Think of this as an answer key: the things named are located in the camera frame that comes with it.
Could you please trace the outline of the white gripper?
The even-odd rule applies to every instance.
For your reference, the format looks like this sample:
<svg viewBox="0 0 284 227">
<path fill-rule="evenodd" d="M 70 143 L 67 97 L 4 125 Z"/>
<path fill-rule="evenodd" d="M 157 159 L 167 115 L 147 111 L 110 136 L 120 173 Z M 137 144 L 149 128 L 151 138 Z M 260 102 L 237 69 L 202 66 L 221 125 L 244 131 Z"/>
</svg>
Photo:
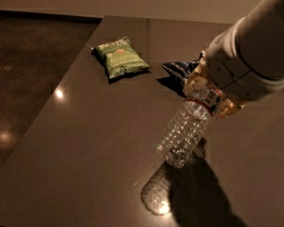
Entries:
<svg viewBox="0 0 284 227">
<path fill-rule="evenodd" d="M 190 96 L 215 84 L 231 97 L 222 97 L 215 118 L 236 114 L 245 100 L 259 100 L 284 88 L 284 18 L 244 17 L 216 37 L 183 92 Z"/>
</svg>

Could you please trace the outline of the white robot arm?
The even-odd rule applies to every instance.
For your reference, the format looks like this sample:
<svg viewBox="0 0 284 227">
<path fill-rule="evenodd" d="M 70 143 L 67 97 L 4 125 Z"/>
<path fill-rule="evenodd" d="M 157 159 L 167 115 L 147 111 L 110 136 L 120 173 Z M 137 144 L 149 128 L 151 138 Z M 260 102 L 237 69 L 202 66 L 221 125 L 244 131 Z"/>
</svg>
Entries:
<svg viewBox="0 0 284 227">
<path fill-rule="evenodd" d="M 222 91 L 219 116 L 284 88 L 284 0 L 262 0 L 210 43 L 184 93 L 205 88 Z"/>
</svg>

